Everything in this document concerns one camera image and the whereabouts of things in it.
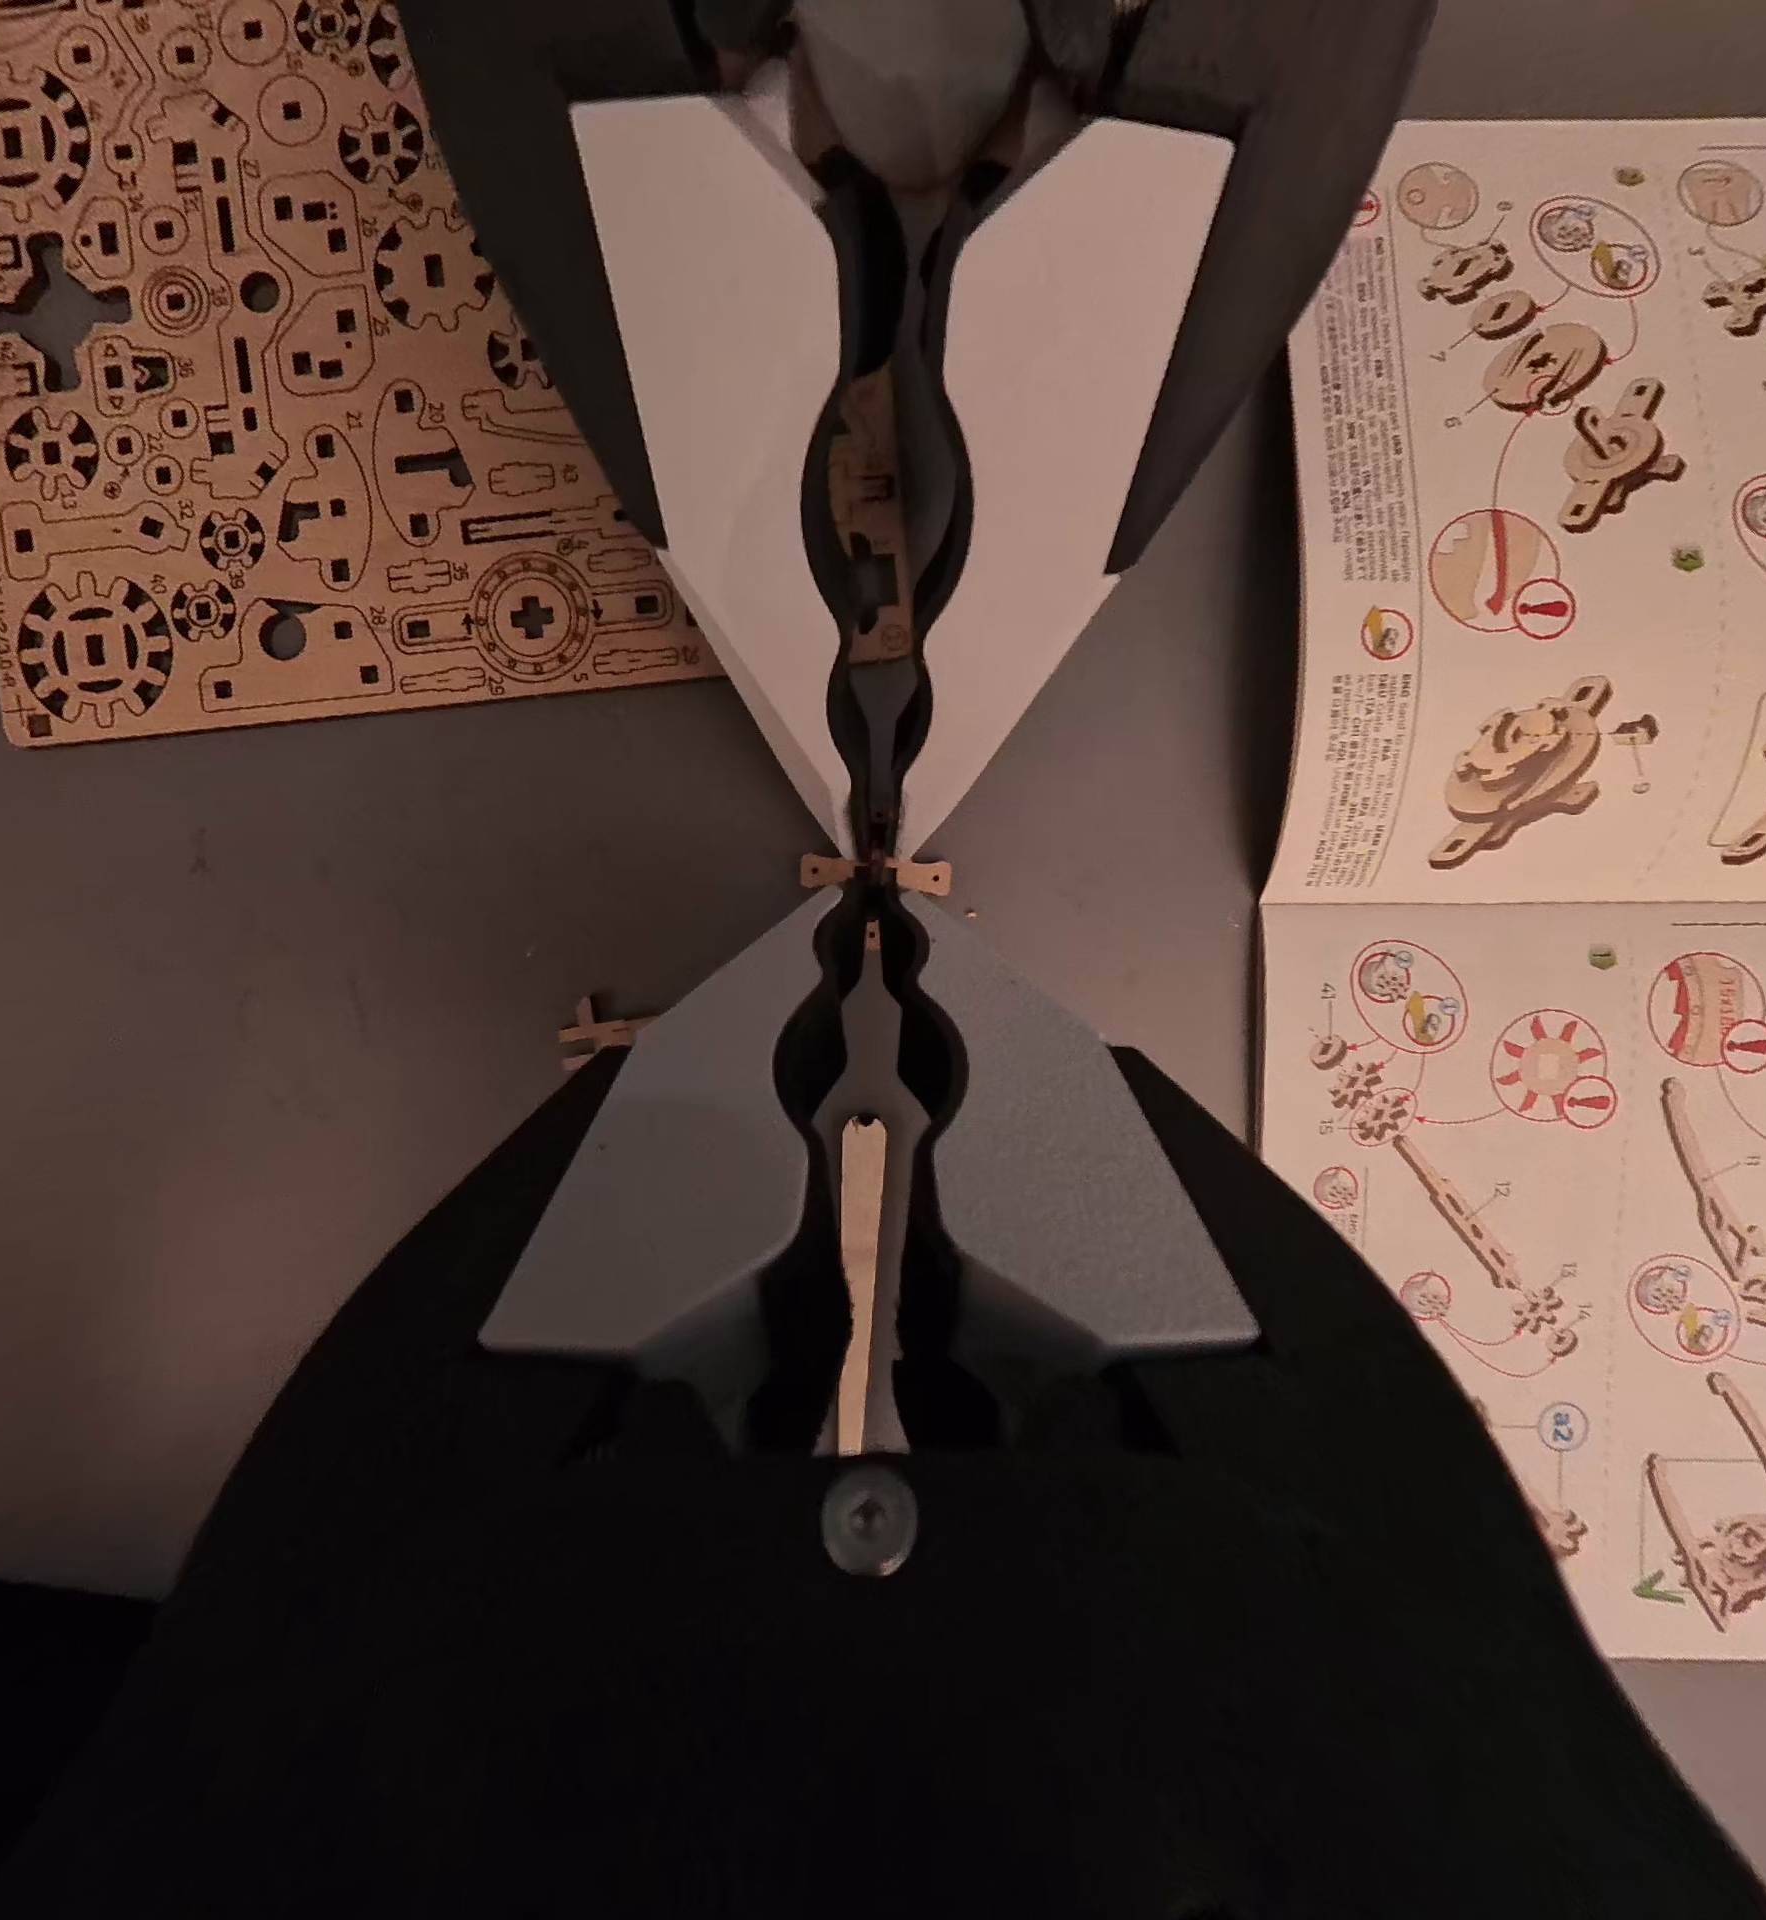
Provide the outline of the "tapered wooden stick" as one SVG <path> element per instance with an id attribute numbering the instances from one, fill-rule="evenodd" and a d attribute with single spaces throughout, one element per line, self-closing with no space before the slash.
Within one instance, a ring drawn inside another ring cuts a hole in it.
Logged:
<path id="1" fill-rule="evenodd" d="M 838 1455 L 860 1455 L 866 1448 L 887 1162 L 885 1123 L 879 1116 L 849 1116 L 841 1124 L 835 1150 L 835 1225 L 849 1305 L 849 1335 L 832 1411 L 832 1441 Z"/>

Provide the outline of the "wooden model parts sheet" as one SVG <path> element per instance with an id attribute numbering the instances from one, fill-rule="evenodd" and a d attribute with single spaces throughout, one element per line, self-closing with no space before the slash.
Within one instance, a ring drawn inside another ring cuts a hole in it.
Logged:
<path id="1" fill-rule="evenodd" d="M 25 750 L 719 678 L 492 259 L 415 29 L 528 5 L 0 5 L 0 712 Z"/>

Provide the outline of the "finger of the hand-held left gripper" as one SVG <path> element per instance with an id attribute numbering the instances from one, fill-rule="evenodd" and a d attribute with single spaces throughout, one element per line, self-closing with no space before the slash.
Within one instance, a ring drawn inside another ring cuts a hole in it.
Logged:
<path id="1" fill-rule="evenodd" d="M 962 565 L 923 642 L 932 713 L 898 788 L 920 852 L 1110 595 L 1110 544 L 1233 162 L 1097 118 L 1000 190 L 946 281 Z"/>
<path id="2" fill-rule="evenodd" d="M 839 402 L 881 352 L 881 184 L 738 97 L 574 104 L 654 490 L 657 552 L 843 856 L 869 777 L 862 574 L 830 509 Z"/>

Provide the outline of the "printed instruction booklet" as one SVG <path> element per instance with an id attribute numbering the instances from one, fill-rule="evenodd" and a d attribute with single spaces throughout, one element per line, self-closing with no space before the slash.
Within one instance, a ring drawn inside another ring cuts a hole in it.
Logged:
<path id="1" fill-rule="evenodd" d="M 1403 122 L 1287 376 L 1261 1153 L 1599 1648 L 1766 1662 L 1766 118 Z"/>

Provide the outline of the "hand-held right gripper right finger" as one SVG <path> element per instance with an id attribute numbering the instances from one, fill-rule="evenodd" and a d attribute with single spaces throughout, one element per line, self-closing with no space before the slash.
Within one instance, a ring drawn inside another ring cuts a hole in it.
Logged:
<path id="1" fill-rule="evenodd" d="M 887 919 L 907 1163 L 891 1393 L 907 1447 L 995 1448 L 1063 1380 L 1259 1326 L 1110 1045 L 942 907 Z"/>

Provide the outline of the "small wooden cross part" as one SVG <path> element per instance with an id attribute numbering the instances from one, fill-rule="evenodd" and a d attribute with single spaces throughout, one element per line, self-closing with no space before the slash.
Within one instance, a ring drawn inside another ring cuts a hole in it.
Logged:
<path id="1" fill-rule="evenodd" d="M 569 1080 L 597 1056 L 628 1049 L 654 1019 L 657 1015 L 614 1018 L 597 1009 L 594 994 L 582 994 L 574 1004 L 572 1019 L 559 1027 L 562 1076 Z"/>
<path id="2" fill-rule="evenodd" d="M 801 886 L 835 897 L 812 942 L 824 971 L 841 975 L 858 964 L 860 948 L 887 948 L 887 927 L 898 927 L 897 937 L 916 956 L 918 972 L 927 971 L 936 935 L 930 916 L 911 901 L 949 897 L 952 878 L 946 859 L 804 854 Z"/>

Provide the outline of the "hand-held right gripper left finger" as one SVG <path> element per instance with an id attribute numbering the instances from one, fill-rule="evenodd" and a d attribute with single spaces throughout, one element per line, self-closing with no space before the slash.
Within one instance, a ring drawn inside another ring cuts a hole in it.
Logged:
<path id="1" fill-rule="evenodd" d="M 490 1357 L 688 1387 L 725 1447 L 843 1453 L 873 1285 L 845 1200 L 883 1142 L 845 1003 L 877 956 L 873 884 L 812 892 L 614 1070 L 479 1328 Z"/>

